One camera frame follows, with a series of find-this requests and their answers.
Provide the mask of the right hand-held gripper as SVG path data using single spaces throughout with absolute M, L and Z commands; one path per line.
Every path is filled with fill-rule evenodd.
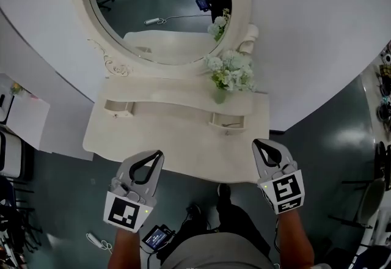
M 279 215 L 303 206 L 302 172 L 287 147 L 269 139 L 254 139 L 252 151 L 260 176 L 257 186 L 274 213 Z

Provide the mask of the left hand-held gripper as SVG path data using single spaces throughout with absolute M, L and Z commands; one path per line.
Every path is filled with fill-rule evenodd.
M 136 171 L 151 163 L 143 180 L 135 178 Z M 160 150 L 137 153 L 121 164 L 117 177 L 125 182 L 113 181 L 106 195 L 103 221 L 132 233 L 139 231 L 157 201 L 154 197 L 164 164 Z

